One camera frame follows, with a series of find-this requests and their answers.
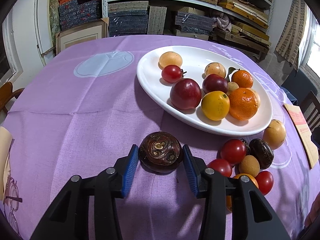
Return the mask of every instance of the eyeglasses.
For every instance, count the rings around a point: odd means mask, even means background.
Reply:
[[[13,178],[9,177],[7,181],[7,185],[5,187],[5,194],[4,194],[4,201],[3,201],[4,216],[9,222],[10,226],[20,236],[18,223],[14,216],[14,212],[16,212],[19,208],[19,203],[22,203],[22,198],[19,197],[17,182],[15,182]]]

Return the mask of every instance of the table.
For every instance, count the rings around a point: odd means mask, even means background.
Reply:
[[[24,239],[30,238],[72,175],[97,175],[151,132],[171,133],[206,163],[216,158],[217,150],[230,138],[197,130],[167,114],[136,78],[137,63],[145,53],[171,45],[198,47],[228,57],[247,68],[268,90],[274,118],[284,123],[287,137],[275,150],[268,169],[275,185],[266,199],[292,238],[302,229],[320,190],[320,168],[318,163],[311,171],[308,168],[296,129],[282,107],[290,103],[285,93],[235,49],[183,37],[136,35],[89,41],[61,52],[25,88],[9,112],[4,127],[15,140],[10,152],[12,177],[23,198],[15,216]],[[262,138],[262,133],[244,139],[253,138]],[[117,200],[117,209],[124,240],[194,240],[204,200],[192,195],[183,165],[161,176],[138,164],[130,194]],[[231,225],[232,215],[228,214],[226,239],[231,239]]]

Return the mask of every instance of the metal screw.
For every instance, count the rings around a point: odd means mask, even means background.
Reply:
[[[206,174],[214,174],[214,169],[206,168],[206,169],[204,170],[204,172],[205,172]]]
[[[248,176],[245,176],[245,175],[243,175],[243,176],[241,176],[241,180],[243,181],[243,182],[249,182],[249,177]]]
[[[71,181],[72,181],[72,182],[77,182],[77,181],[79,181],[79,179],[80,179],[80,176],[79,176],[79,175],[73,175],[73,176],[71,177]]]
[[[110,167],[106,169],[106,173],[108,174],[114,174],[116,172],[116,169],[114,167]]]

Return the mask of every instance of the white oval plate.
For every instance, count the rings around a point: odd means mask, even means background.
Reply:
[[[230,114],[221,121],[211,121],[204,116],[201,103],[196,109],[192,110],[180,111],[175,109],[170,102],[172,84],[162,79],[162,70],[158,66],[159,57],[167,51],[174,51],[181,55],[183,60],[181,68],[183,71],[187,71],[185,78],[192,78],[201,88],[204,80],[204,69],[211,62],[221,63],[227,71],[229,67],[246,69],[217,53],[189,46],[167,46],[148,52],[138,62],[138,80],[145,92],[169,114],[200,130],[225,136],[254,135],[263,131],[270,124],[272,118],[270,98],[253,75],[252,88],[260,95],[261,105],[254,117],[248,121],[236,120]]]

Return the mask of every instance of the red cherry tomato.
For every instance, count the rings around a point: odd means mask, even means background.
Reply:
[[[183,70],[176,65],[169,65],[165,67],[162,72],[162,78],[170,84],[173,84],[180,80],[183,75]]]
[[[215,171],[220,172],[223,176],[230,177],[232,174],[232,167],[229,162],[224,159],[215,159],[207,165]]]
[[[260,172],[256,176],[256,181],[258,182],[259,189],[264,196],[267,195],[273,187],[273,176],[269,171]]]
[[[233,166],[243,160],[246,152],[246,147],[242,141],[231,139],[223,145],[220,155],[222,159],[225,159]]]

